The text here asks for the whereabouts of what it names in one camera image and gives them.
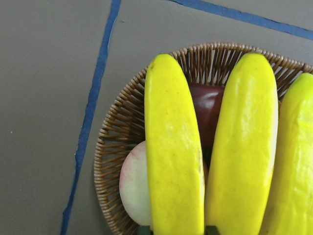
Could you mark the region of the yellow banana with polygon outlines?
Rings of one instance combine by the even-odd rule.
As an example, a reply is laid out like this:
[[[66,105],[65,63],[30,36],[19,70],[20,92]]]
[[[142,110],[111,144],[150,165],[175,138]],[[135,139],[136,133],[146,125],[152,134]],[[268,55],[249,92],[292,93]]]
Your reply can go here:
[[[301,74],[280,107],[277,147],[262,235],[313,233],[313,76]]]
[[[204,234],[200,134],[185,75],[169,54],[148,66],[145,139],[152,227],[156,235]]]
[[[271,185],[278,96],[270,63],[245,54],[226,83],[205,192],[205,224],[222,235],[256,235]]]

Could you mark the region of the brown wicker basket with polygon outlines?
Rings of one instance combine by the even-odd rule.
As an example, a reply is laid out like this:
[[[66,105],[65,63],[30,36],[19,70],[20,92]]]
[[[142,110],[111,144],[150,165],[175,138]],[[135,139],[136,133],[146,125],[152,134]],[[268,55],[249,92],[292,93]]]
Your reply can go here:
[[[301,73],[312,73],[305,63],[258,47],[209,42],[172,51],[189,82],[224,86],[238,60],[248,52],[264,55],[272,66],[278,98]],[[144,83],[146,71],[135,75],[111,105],[99,132],[93,164],[94,185],[106,222],[115,235],[138,235],[142,228],[126,213],[119,194],[122,164],[130,150],[142,142],[144,132]]]

